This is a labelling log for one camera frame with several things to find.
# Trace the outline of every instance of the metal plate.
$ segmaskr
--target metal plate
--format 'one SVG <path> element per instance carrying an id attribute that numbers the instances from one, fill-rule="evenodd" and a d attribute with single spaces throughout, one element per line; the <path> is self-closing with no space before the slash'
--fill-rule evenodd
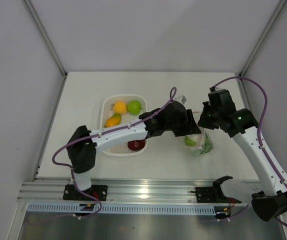
<path id="1" fill-rule="evenodd" d="M 100 201 L 106 201 L 108 186 L 107 185 L 92 185 L 90 189 L 83 191 L 85 194 L 98 198 Z M 66 201 L 87 201 L 89 197 L 78 192 L 73 184 L 68 184 L 64 188 L 63 200 Z"/>
<path id="2" fill-rule="evenodd" d="M 69 179 L 47 179 L 35 182 L 24 182 L 18 195 L 20 202 L 72 202 L 63 200 L 64 190 Z M 197 203 L 196 195 L 191 193 L 196 187 L 211 187 L 213 180 L 200 181 L 168 181 L 168 180 L 115 180 L 93 179 L 94 185 L 107 185 L 109 193 L 107 203 L 114 204 L 167 204 L 191 205 Z M 258 181 L 247 182 L 260 186 Z M 83 203 L 93 203 L 86 199 Z M 220 206 L 227 203 L 201 203 L 203 205 Z"/>
<path id="3" fill-rule="evenodd" d="M 195 191 L 193 192 L 196 195 L 198 203 L 222 203 L 222 204 L 230 204 L 232 203 L 228 197 L 225 198 L 218 198 L 219 195 L 214 192 L 214 187 L 210 186 L 201 186 L 196 187 Z M 240 204 L 241 201 L 237 199 L 233 199 L 236 204 Z"/>
<path id="4" fill-rule="evenodd" d="M 242 208 L 233 209 L 235 214 Z M 230 222 L 195 215 L 97 214 L 82 220 L 59 215 L 62 213 L 27 212 L 18 239 L 285 240 L 277 221 L 264 222 L 251 209 Z"/>

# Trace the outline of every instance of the plastic bag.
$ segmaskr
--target plastic bag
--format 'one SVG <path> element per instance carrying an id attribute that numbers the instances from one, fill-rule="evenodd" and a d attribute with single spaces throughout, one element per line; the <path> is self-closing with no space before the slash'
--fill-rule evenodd
<path id="1" fill-rule="evenodd" d="M 194 112 L 193 117 L 198 122 L 200 113 Z M 209 153 L 213 149 L 213 141 L 209 134 L 203 128 L 199 128 L 201 134 L 190 134 L 184 137 L 179 137 L 179 141 L 183 143 L 184 147 L 196 155 Z"/>

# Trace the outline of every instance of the red apple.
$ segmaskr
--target red apple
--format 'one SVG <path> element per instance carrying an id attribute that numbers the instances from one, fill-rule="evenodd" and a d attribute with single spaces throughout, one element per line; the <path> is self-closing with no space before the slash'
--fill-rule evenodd
<path id="1" fill-rule="evenodd" d="M 134 140 L 128 142 L 128 148 L 133 151 L 139 151 L 146 145 L 146 140 Z"/>

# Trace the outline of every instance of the green apple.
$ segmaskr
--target green apple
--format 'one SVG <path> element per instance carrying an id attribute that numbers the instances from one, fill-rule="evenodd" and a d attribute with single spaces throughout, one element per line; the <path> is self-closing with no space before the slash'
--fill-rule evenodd
<path id="1" fill-rule="evenodd" d="M 188 136 L 184 136 L 184 143 L 187 145 L 187 146 L 196 146 L 197 143 L 190 139 Z"/>
<path id="2" fill-rule="evenodd" d="M 132 100 L 127 105 L 127 111 L 130 114 L 138 115 L 142 109 L 142 104 L 138 100 Z"/>

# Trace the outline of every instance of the yellow fruit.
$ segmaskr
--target yellow fruit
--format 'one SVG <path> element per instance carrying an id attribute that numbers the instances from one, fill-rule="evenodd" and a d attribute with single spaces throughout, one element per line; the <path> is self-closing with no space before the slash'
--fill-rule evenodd
<path id="1" fill-rule="evenodd" d="M 127 113 L 127 103 L 124 101 L 116 101 L 112 107 L 115 114 L 126 114 Z"/>
<path id="2" fill-rule="evenodd" d="M 120 124 L 122 121 L 122 116 L 119 113 L 115 113 L 110 118 L 108 118 L 107 122 L 105 123 L 106 128 L 110 128 Z"/>

